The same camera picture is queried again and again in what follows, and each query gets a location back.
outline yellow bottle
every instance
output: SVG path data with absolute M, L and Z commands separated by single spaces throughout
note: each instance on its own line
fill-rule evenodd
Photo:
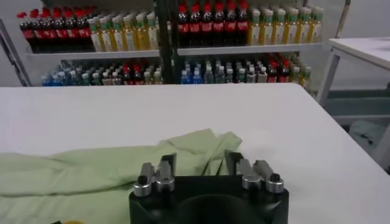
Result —
M 308 43 L 320 43 L 322 42 L 322 15 L 324 9 L 316 7 L 314 9 L 313 23 L 310 26 L 309 35 L 307 38 Z
M 119 18 L 112 18 L 112 22 L 114 24 L 114 37 L 118 51 L 127 51 L 126 39 L 124 37 L 121 23 L 119 22 Z
M 147 16 L 147 24 L 149 25 L 149 30 L 147 31 L 149 37 L 149 43 L 151 45 L 151 50 L 158 49 L 158 40 L 157 40 L 157 31 L 155 26 L 155 15 L 151 13 Z
M 142 14 L 139 14 L 136 16 L 137 20 L 137 37 L 138 37 L 138 45 L 139 45 L 139 50 L 145 51 L 150 49 L 150 44 L 149 44 L 149 37 L 147 36 L 147 30 L 145 29 L 144 26 L 144 18 Z
M 277 20 L 274 23 L 274 28 L 272 32 L 272 44 L 282 44 L 283 33 L 285 31 L 285 16 L 286 11 L 283 9 L 278 9 Z
M 302 44 L 307 42 L 307 36 L 310 30 L 309 22 L 309 10 L 308 8 L 303 7 L 301 10 L 301 22 L 298 24 L 297 33 L 295 36 L 295 43 Z
M 283 34 L 283 44 L 294 44 L 298 28 L 298 10 L 290 9 L 289 23 L 286 23 L 285 33 Z
M 252 11 L 252 24 L 249 29 L 248 45 L 258 45 L 260 37 L 260 11 L 254 9 Z
M 264 21 L 260 27 L 260 45 L 270 45 L 272 42 L 272 16 L 274 12 L 271 10 L 265 11 Z
M 91 39 L 93 46 L 95 48 L 96 52 L 102 52 L 102 44 L 99 39 L 99 31 L 98 28 L 96 27 L 96 20 L 95 19 L 89 19 L 88 23 L 90 24 L 90 30 L 91 30 Z

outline cola bottle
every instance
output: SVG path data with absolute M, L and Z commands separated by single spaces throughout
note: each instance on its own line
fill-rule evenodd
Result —
M 233 2 L 229 2 L 225 20 L 226 45 L 236 44 L 236 12 Z
M 202 45 L 212 45 L 213 31 L 213 14 L 211 13 L 211 5 L 205 4 L 205 10 L 202 16 Z
M 217 3 L 215 5 L 215 14 L 213 22 L 213 45 L 223 46 L 224 45 L 224 5 Z
M 191 46 L 200 45 L 200 13 L 199 5 L 194 4 L 191 7 L 191 16 L 190 16 L 190 36 L 191 36 Z
M 62 51 L 66 51 L 69 47 L 69 35 L 66 31 L 65 19 L 61 15 L 60 10 L 55 10 L 53 17 L 55 32 L 58 36 L 58 44 L 61 46 Z
M 80 43 L 79 43 L 79 30 L 77 28 L 77 21 L 72 14 L 72 11 L 65 10 L 65 27 L 69 36 L 69 50 L 71 51 L 79 51 Z
M 83 51 L 93 51 L 90 24 L 83 10 L 76 11 L 77 28 L 79 28 L 79 42 Z
M 43 47 L 43 30 L 42 30 L 42 22 L 38 16 L 38 10 L 34 9 L 30 11 L 30 19 L 31 19 L 31 29 L 35 35 L 35 53 L 44 52 Z
M 237 43 L 238 45 L 246 45 L 248 36 L 248 5 L 246 2 L 241 2 L 237 16 Z
M 179 46 L 188 47 L 190 45 L 188 36 L 188 15 L 185 5 L 179 6 L 178 17 L 178 33 L 179 33 Z
M 19 28 L 22 31 L 26 41 L 29 43 L 32 52 L 36 52 L 37 51 L 35 46 L 36 38 L 31 28 L 30 21 L 27 19 L 27 13 L 25 12 L 18 13 L 16 17 L 19 19 Z

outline oil bottle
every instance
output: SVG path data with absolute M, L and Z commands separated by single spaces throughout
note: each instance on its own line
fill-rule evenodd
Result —
M 313 23 L 310 26 L 308 43 L 319 43 L 322 41 L 322 14 L 324 9 L 320 7 L 314 8 Z
M 294 44 L 298 28 L 298 10 L 290 9 L 289 22 L 286 23 L 285 33 L 283 34 L 283 44 Z
M 274 12 L 265 11 L 264 21 L 260 28 L 260 45 L 270 45 L 272 42 L 272 16 Z
M 285 15 L 286 11 L 283 9 L 277 10 L 277 20 L 274 23 L 272 32 L 272 44 L 282 44 L 283 33 L 285 30 Z
M 144 26 L 144 18 L 142 14 L 136 16 L 137 20 L 137 36 L 138 36 L 138 45 L 139 50 L 145 51 L 150 49 L 149 37 L 147 35 L 147 30 Z
M 260 37 L 260 11 L 257 9 L 252 11 L 252 24 L 249 30 L 248 45 L 258 45 Z
M 297 33 L 295 36 L 295 43 L 306 43 L 307 36 L 310 30 L 310 21 L 309 21 L 310 9 L 303 7 L 301 9 L 301 22 L 298 24 Z

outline yellow object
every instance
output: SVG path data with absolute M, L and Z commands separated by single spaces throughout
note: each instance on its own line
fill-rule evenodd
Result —
M 260 45 L 270 45 L 272 42 L 272 15 L 271 10 L 265 11 L 264 21 L 260 27 Z
M 289 22 L 285 25 L 285 32 L 283 34 L 283 44 L 294 44 L 298 29 L 298 10 L 290 9 Z
M 252 12 L 252 24 L 249 28 L 248 45 L 258 45 L 260 37 L 260 11 L 255 9 Z
M 278 9 L 277 20 L 274 23 L 274 28 L 272 32 L 272 44 L 282 44 L 283 34 L 285 31 L 285 15 L 286 11 L 284 11 L 283 9 Z
M 300 20 L 301 22 L 298 23 L 298 29 L 295 36 L 295 43 L 306 43 L 307 42 L 307 36 L 310 30 L 310 22 L 309 22 L 309 11 L 310 9 L 303 7 L 300 11 Z

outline plastic bottle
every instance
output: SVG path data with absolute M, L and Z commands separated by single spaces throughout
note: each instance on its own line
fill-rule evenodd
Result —
M 179 46 L 188 47 L 190 45 L 190 37 L 188 35 L 188 14 L 185 5 L 179 6 L 179 17 L 178 17 L 178 32 L 179 32 Z
M 217 3 L 215 5 L 215 14 L 213 21 L 213 45 L 223 46 L 225 42 L 224 38 L 224 5 Z
M 265 11 L 264 21 L 260 28 L 260 45 L 270 45 L 272 43 L 272 15 L 271 10 Z
M 255 9 L 252 12 L 252 25 L 248 35 L 248 45 L 259 45 L 260 37 L 260 11 Z
M 282 44 L 283 33 L 285 31 L 285 15 L 286 11 L 283 9 L 277 10 L 277 21 L 274 23 L 272 32 L 272 44 Z
M 149 37 L 147 35 L 147 30 L 145 29 L 144 26 L 144 18 L 142 14 L 139 14 L 136 16 L 137 20 L 137 35 L 138 35 L 138 44 L 139 44 L 139 49 L 141 51 L 149 50 L 150 49 L 150 44 L 149 44 Z
M 294 44 L 298 29 L 298 10 L 290 9 L 289 22 L 285 25 L 285 32 L 283 34 L 283 44 Z
M 204 78 L 204 83 L 205 84 L 212 84 L 214 83 L 214 75 L 213 75 L 213 71 L 212 71 L 212 67 L 211 66 L 207 66 L 206 67 L 206 72 L 205 72 L 205 78 Z
M 316 7 L 314 9 L 313 23 L 310 26 L 308 43 L 320 43 L 322 42 L 322 14 L 324 9 Z
M 233 2 L 229 2 L 227 5 L 227 13 L 225 19 L 225 34 L 226 34 L 226 45 L 236 45 L 237 35 L 236 31 L 237 21 L 236 21 L 236 9 Z
M 202 16 L 202 45 L 211 46 L 213 44 L 213 14 L 211 13 L 210 3 L 205 4 L 205 10 Z
M 36 46 L 36 37 L 31 28 L 30 21 L 27 19 L 27 14 L 25 12 L 18 13 L 16 16 L 19 19 L 19 28 L 23 33 L 26 41 L 30 44 L 32 52 L 37 51 Z
M 158 49 L 157 31 L 155 26 L 155 15 L 153 13 L 147 16 L 147 24 L 149 25 L 148 36 L 151 44 L 151 50 Z
M 242 1 L 239 5 L 239 12 L 237 16 L 237 43 L 238 45 L 246 45 L 248 41 L 248 5 Z

